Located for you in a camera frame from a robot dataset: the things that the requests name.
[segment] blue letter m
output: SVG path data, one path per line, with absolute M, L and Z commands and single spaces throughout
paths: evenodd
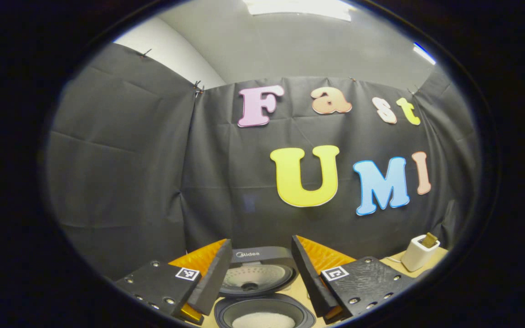
M 388 205 L 388 199 L 392 193 L 390 207 L 400 207 L 408 204 L 410 198 L 407 193 L 407 181 L 404 174 L 406 160 L 402 157 L 394 157 L 388 163 L 386 178 L 371 160 L 363 160 L 354 164 L 354 171 L 360 176 L 362 188 L 362 204 L 356 210 L 358 215 L 372 214 L 376 211 L 376 205 L 372 200 L 372 193 L 376 196 L 380 208 L 384 210 Z

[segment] foam letter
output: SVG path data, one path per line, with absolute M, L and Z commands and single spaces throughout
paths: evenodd
M 354 171 L 358 172 L 360 184 L 362 185 L 362 204 L 356 210 L 356 214 L 366 215 L 376 211 L 372 194 L 376 196 L 382 210 L 386 209 L 391 193 L 390 207 L 394 208 L 408 204 L 410 198 L 407 193 L 407 181 L 404 173 L 405 165 L 406 160 L 404 158 L 391 158 L 385 178 L 371 160 L 363 160 L 354 164 Z
M 404 116 L 407 117 L 407 120 L 410 123 L 414 125 L 421 124 L 421 119 L 414 116 L 412 112 L 412 110 L 414 109 L 414 106 L 410 102 L 407 102 L 407 100 L 404 98 L 400 98 L 396 101 L 396 104 L 402 107 L 402 110 L 404 111 Z
M 419 195 L 425 195 L 425 193 L 431 191 L 431 183 L 429 182 L 429 171 L 427 171 L 427 154 L 425 154 L 425 152 L 415 152 L 414 154 L 412 154 L 412 159 L 417 163 L 417 193 Z
M 301 158 L 305 156 L 300 148 L 281 148 L 271 152 L 271 159 L 277 166 L 277 191 L 285 203 L 296 207 L 319 206 L 327 203 L 337 193 L 337 167 L 335 156 L 340 153 L 336 146 L 317 146 L 313 155 L 319 157 L 323 184 L 317 190 L 308 191 L 301 185 Z
M 390 104 L 388 104 L 386 100 L 378 97 L 373 97 L 372 103 L 378 109 L 377 113 L 378 115 L 380 115 L 380 118 L 383 121 L 390 124 L 396 123 L 396 115 L 394 115 L 394 112 L 390 110 Z
M 271 95 L 263 99 L 263 93 L 271 93 Z M 267 124 L 270 119 L 263 115 L 263 108 L 266 108 L 269 113 L 274 112 L 277 107 L 277 100 L 274 95 L 285 95 L 285 90 L 280 85 L 273 85 L 271 87 L 242 89 L 239 94 L 244 97 L 244 105 L 238 126 L 244 128 Z
M 352 110 L 352 104 L 347 102 L 344 94 L 335 87 L 320 87 L 311 91 L 311 96 L 317 98 L 311 106 L 319 114 L 345 113 Z

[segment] white wall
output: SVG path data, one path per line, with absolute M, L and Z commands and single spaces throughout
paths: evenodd
M 159 17 L 137 25 L 114 43 L 141 53 L 151 49 L 148 57 L 172 69 L 191 83 L 202 81 L 200 87 L 210 89 L 226 84 L 202 55 Z

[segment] ceiling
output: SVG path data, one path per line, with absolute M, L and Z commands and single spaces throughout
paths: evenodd
M 226 83 L 263 77 L 354 77 L 416 91 L 433 65 L 414 40 L 365 8 L 352 21 L 281 13 L 252 16 L 242 0 L 193 0 L 159 14 Z

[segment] ceiling light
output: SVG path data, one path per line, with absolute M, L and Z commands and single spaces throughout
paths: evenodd
M 340 0 L 244 0 L 252 16 L 267 13 L 310 13 L 352 21 L 349 11 L 353 8 Z
M 419 46 L 419 44 L 415 43 L 414 48 L 412 48 L 417 54 L 421 55 L 422 58 L 425 58 L 429 61 L 429 63 L 435 65 L 435 60 L 423 49 L 422 46 Z

